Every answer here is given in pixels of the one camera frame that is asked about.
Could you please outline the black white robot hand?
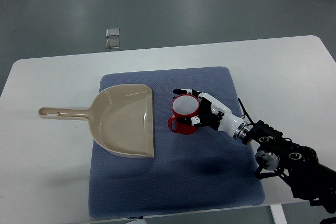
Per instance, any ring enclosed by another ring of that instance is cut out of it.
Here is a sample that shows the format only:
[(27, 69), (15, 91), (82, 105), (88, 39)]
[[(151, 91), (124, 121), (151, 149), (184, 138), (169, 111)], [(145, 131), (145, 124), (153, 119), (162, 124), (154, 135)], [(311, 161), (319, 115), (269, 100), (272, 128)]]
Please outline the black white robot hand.
[(197, 128), (210, 127), (215, 131), (225, 132), (234, 139), (241, 140), (251, 129), (251, 126), (243, 118), (235, 116), (229, 107), (206, 92), (194, 89), (174, 89), (173, 93), (176, 96), (192, 94), (199, 101), (198, 115), (190, 119), (178, 119), (177, 121), (180, 123)]

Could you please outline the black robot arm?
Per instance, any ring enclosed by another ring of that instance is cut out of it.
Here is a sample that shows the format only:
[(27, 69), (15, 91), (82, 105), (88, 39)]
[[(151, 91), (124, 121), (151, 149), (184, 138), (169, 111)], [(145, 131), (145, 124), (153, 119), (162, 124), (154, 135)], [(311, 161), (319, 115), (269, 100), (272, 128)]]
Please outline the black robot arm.
[(278, 176), (291, 188), (293, 197), (335, 213), (335, 171), (319, 163), (314, 149), (283, 137), (262, 120), (248, 124), (239, 138), (243, 144), (259, 144), (255, 155), (258, 179)]

